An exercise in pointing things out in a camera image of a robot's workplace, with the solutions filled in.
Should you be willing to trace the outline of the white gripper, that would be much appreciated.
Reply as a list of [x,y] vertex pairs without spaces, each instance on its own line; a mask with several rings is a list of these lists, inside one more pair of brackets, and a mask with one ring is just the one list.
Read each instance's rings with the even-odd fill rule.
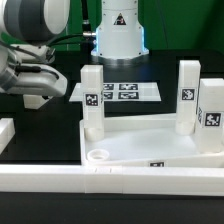
[[0,70],[2,93],[61,97],[66,89],[66,77],[48,65],[22,64]]

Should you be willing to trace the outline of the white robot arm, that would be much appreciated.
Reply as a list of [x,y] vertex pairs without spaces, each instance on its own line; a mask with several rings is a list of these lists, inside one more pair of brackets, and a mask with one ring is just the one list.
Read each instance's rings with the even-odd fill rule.
[[[101,0],[95,60],[133,61],[149,53],[138,0]],[[70,0],[0,0],[0,92],[61,97],[67,78],[34,51],[51,45],[69,20]]]

